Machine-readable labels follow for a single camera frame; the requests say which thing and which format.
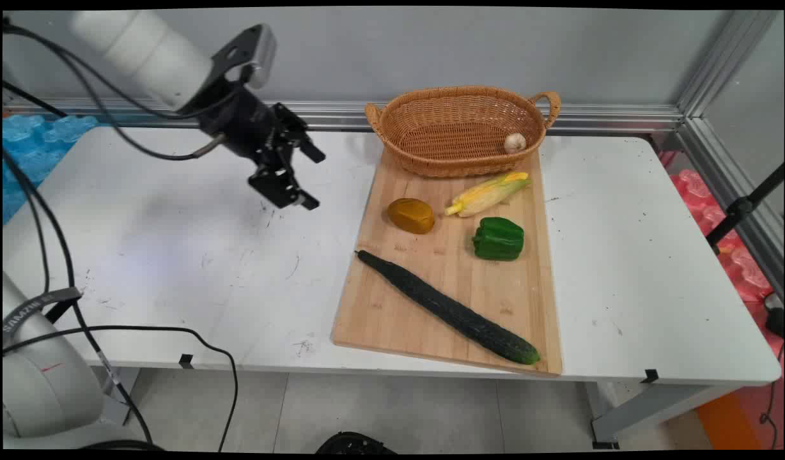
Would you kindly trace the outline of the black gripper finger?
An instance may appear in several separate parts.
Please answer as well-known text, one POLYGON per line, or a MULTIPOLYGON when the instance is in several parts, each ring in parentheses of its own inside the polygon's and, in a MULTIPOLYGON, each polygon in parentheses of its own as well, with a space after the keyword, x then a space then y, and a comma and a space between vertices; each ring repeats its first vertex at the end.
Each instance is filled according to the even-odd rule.
POLYGON ((274 114, 279 123, 279 136, 290 143, 293 148, 298 148, 314 163, 320 163, 326 156, 313 144, 308 136, 308 125, 298 114, 282 103, 274 105, 274 114))
POLYGON ((294 170, 288 165, 257 165, 247 183, 276 208, 302 206, 307 210, 319 207, 320 201, 299 186, 294 170))

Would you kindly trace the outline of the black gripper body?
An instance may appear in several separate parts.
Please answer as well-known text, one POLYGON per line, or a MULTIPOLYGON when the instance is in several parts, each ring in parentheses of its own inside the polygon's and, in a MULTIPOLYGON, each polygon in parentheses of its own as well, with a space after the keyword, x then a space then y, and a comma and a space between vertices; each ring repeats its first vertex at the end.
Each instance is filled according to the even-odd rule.
POLYGON ((256 165, 285 165, 294 148, 279 133, 275 104, 266 105, 243 84, 215 82, 198 95, 199 127, 224 134, 226 148, 256 165))

